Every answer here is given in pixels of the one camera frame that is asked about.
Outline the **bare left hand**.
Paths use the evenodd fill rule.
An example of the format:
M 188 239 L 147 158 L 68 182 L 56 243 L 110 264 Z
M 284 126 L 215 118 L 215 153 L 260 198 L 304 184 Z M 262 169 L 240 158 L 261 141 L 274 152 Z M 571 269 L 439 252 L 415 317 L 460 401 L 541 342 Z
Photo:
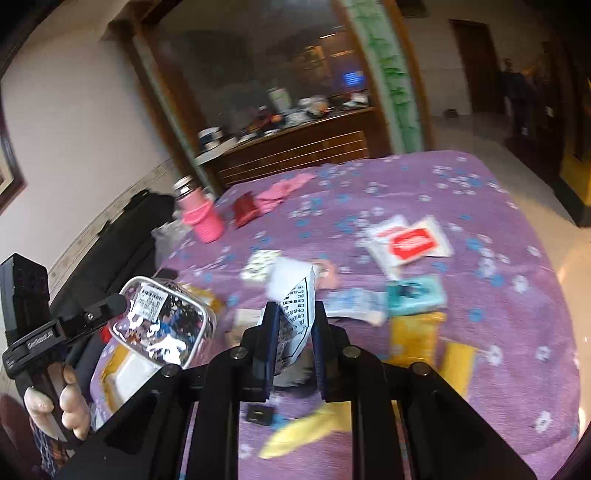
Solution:
M 77 440 L 85 440 L 90 432 L 91 414 L 74 370 L 67 364 L 54 363 L 48 367 L 48 374 L 56 400 L 34 387 L 28 387 L 24 393 L 24 405 L 33 424 L 54 440 L 65 440 L 64 431 Z

